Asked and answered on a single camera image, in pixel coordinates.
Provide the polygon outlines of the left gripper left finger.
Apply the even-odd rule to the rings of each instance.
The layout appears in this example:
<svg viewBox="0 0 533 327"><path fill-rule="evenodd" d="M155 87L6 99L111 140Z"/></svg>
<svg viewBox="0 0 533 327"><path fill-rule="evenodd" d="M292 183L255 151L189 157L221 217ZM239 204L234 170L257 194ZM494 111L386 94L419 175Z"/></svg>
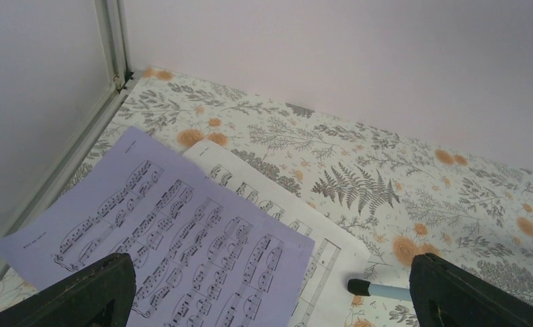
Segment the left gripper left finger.
<svg viewBox="0 0 533 327"><path fill-rule="evenodd" d="M126 326L135 270L127 253L112 253L0 312L0 326Z"/></svg>

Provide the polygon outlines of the lavender sheet music page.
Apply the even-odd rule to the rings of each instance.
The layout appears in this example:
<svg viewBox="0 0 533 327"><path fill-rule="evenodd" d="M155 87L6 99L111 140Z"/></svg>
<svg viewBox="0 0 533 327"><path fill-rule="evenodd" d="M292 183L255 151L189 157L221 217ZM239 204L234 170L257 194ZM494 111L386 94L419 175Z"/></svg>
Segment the lavender sheet music page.
<svg viewBox="0 0 533 327"><path fill-rule="evenodd" d="M136 127L38 218L0 239L0 255L39 290L129 254L129 326L287 326L313 247Z"/></svg>

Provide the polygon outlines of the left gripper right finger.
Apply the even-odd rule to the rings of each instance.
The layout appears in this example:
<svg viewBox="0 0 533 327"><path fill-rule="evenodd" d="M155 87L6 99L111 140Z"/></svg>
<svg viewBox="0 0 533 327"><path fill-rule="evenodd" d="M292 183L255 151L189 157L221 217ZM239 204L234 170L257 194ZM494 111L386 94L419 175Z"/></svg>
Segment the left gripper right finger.
<svg viewBox="0 0 533 327"><path fill-rule="evenodd" d="M533 326L533 306L427 253L413 258L410 295L420 326Z"/></svg>

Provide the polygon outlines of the light blue music stand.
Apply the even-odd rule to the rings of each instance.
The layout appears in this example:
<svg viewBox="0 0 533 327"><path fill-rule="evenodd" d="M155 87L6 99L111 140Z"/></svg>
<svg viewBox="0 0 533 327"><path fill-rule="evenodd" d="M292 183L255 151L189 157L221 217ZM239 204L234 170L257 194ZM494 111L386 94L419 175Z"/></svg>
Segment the light blue music stand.
<svg viewBox="0 0 533 327"><path fill-rule="evenodd" d="M346 288L355 296L380 296L394 300L412 301L410 290L407 288L380 285L363 279L349 279Z"/></svg>

